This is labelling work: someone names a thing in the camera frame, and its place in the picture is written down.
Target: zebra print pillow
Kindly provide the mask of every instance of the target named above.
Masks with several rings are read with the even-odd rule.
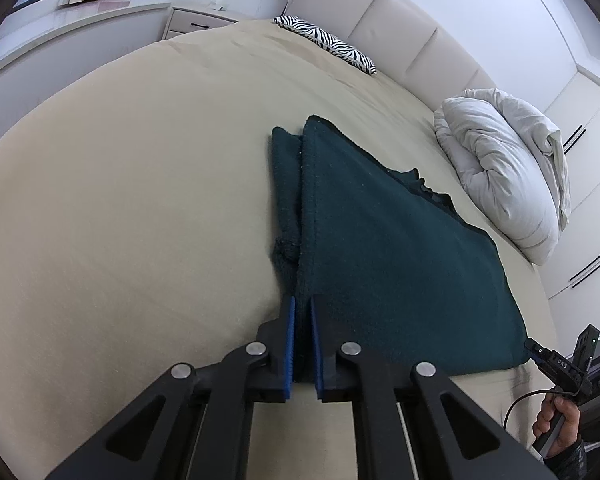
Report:
[[[369,56],[365,56],[355,47],[342,40],[336,38],[333,34],[330,34],[320,27],[316,27],[297,16],[279,16],[274,18],[273,22],[286,30],[300,34],[308,40],[313,41],[316,45],[323,48],[327,52],[331,52],[334,56],[338,56],[350,65],[366,72],[369,75],[373,75],[376,72],[376,66],[371,61]]]

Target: white wardrobe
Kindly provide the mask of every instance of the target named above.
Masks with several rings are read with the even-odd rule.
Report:
[[[600,330],[600,87],[577,73],[545,114],[562,130],[573,212],[539,272],[557,350],[570,355],[589,323]]]

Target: hand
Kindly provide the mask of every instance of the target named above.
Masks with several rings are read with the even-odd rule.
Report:
[[[549,449],[547,458],[557,455],[578,439],[578,427],[580,425],[580,410],[572,400],[565,399],[555,394],[546,394],[542,401],[542,408],[538,413],[538,418],[533,425],[534,436],[538,438],[543,433],[549,431],[551,419],[555,410],[564,415],[564,424],[558,434],[558,438]]]

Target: windowsill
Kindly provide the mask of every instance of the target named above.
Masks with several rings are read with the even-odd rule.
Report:
[[[98,0],[58,9],[0,38],[0,70],[29,50],[76,28],[133,12],[165,9],[169,5],[167,2],[139,4],[131,0]]]

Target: upholstered headboard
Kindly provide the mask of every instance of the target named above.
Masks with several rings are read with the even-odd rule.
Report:
[[[465,88],[495,87],[474,58],[410,0],[289,0],[285,14],[357,47],[432,110]]]

